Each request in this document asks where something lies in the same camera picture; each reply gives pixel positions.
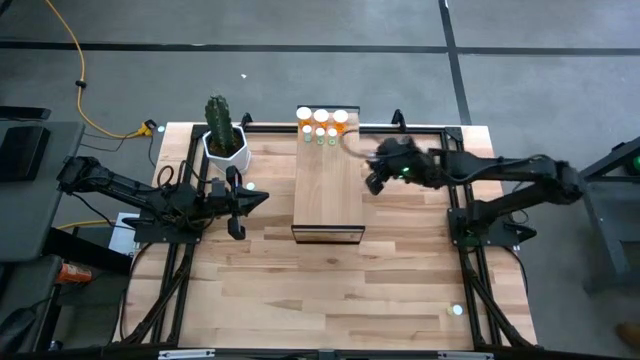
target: white pot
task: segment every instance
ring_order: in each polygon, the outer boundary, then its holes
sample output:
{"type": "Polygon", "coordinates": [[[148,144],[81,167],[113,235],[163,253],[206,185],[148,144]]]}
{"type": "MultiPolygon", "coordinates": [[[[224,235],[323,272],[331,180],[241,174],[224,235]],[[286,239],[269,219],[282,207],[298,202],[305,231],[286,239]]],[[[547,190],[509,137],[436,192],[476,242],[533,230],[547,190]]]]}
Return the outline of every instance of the white pot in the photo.
{"type": "Polygon", "coordinates": [[[229,166],[235,166],[238,168],[241,174],[247,172],[249,169],[249,162],[251,161],[251,151],[249,151],[249,146],[247,146],[247,138],[244,136],[244,131],[239,126],[234,126],[234,129],[240,132],[242,135],[242,147],[236,151],[235,154],[231,155],[228,158],[215,156],[209,153],[209,137],[211,136],[211,131],[208,131],[202,136],[202,143],[204,145],[204,152],[209,158],[209,161],[213,163],[218,170],[222,171],[223,174],[226,173],[227,168],[229,166]]]}

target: gray floor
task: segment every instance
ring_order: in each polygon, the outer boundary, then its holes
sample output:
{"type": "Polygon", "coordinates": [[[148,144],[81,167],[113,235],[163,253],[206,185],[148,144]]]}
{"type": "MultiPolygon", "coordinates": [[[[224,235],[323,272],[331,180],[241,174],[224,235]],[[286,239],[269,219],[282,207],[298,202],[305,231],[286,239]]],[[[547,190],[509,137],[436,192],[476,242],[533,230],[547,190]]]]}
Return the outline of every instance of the gray floor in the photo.
{"type": "MultiPolygon", "coordinates": [[[[445,44],[437,0],[55,1],[81,41],[208,44],[445,44]]],[[[639,47],[634,0],[449,0],[459,46],[639,47]]],[[[68,41],[44,3],[15,1],[0,18],[0,40],[68,41]]],[[[640,135],[640,57],[461,56],[473,124],[490,126],[499,155],[546,153],[582,168],[640,135]]],[[[86,112],[126,133],[202,119],[207,96],[228,97],[233,116],[288,121],[303,103],[362,106],[367,122],[401,108],[408,122],[459,124],[446,55],[87,52],[86,112]]],[[[52,120],[75,111],[79,61],[73,51],[0,50],[0,104],[44,106],[52,120]]],[[[153,147],[157,154],[160,137],[153,147]]],[[[114,141],[85,139],[115,147],[114,141]]],[[[147,140],[118,153],[81,149],[122,174],[149,180],[147,140]]],[[[87,199],[110,216],[131,210],[87,199]]],[[[640,296],[588,296],[595,251],[582,203],[530,211],[539,236],[523,246],[530,305],[542,346],[638,356],[613,326],[640,321],[640,296]]],[[[57,224],[94,219],[65,198],[57,224]]]]}

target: wooden box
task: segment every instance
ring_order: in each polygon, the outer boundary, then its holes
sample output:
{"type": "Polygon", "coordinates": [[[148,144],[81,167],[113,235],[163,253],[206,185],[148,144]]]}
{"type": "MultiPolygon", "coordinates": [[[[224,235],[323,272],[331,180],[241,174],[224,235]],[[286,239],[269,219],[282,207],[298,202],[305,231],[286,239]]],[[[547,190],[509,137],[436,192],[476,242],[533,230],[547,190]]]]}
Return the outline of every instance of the wooden box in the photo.
{"type": "MultiPolygon", "coordinates": [[[[350,113],[348,129],[358,129],[358,123],[358,115],[350,113]]],[[[299,244],[358,244],[365,231],[360,175],[363,160],[342,150],[339,139],[335,145],[328,139],[325,135],[320,145],[314,133],[306,142],[298,130],[291,231],[299,244]]],[[[344,137],[345,144],[356,150],[359,139],[358,132],[344,137]]]]}

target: wooden table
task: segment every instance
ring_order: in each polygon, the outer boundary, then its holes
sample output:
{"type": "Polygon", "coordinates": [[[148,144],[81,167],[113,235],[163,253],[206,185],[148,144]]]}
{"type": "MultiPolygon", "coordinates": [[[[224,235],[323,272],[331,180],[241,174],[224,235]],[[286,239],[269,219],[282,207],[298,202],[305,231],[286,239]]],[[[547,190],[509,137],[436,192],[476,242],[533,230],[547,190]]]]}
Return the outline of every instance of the wooden table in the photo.
{"type": "MultiPolygon", "coordinates": [[[[186,156],[192,126],[167,125],[158,169],[177,169],[186,156]]],[[[467,151],[493,156],[487,127],[462,129],[467,151]]],[[[372,196],[363,183],[367,230],[360,245],[297,245],[290,229],[295,136],[247,135],[253,159],[245,184],[254,182],[257,190],[271,196],[244,219],[247,240],[232,240],[223,220],[206,231],[196,248],[180,346],[471,349],[459,258],[445,226],[446,189],[389,181],[380,195],[372,196]],[[465,314],[449,315],[452,304],[463,305],[465,314]]],[[[422,148],[440,147],[436,136],[415,138],[422,148]]],[[[362,136],[363,150],[376,144],[362,136]]],[[[216,172],[210,167],[209,176],[222,176],[216,172]]],[[[363,162],[363,178],[367,174],[363,162]]],[[[502,195],[498,182],[478,181],[473,189],[477,199],[502,195]]],[[[126,333],[158,296],[167,248],[156,244],[139,262],[126,306],[126,333]]],[[[486,252],[497,303],[535,343],[518,263],[502,248],[486,252]]],[[[488,339],[484,306],[478,310],[488,339]]]]}

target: potted cactus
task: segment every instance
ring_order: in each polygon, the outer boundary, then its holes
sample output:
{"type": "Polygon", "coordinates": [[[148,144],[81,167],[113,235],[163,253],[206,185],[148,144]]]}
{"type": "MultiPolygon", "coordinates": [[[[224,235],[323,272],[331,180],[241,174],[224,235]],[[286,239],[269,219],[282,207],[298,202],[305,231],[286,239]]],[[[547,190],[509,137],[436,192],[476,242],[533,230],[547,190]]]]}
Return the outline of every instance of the potted cactus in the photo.
{"type": "Polygon", "coordinates": [[[202,137],[207,157],[223,173],[235,165],[244,174],[249,168],[251,152],[242,128],[231,124],[227,100],[221,95],[212,96],[204,111],[209,125],[209,131],[202,137]]]}

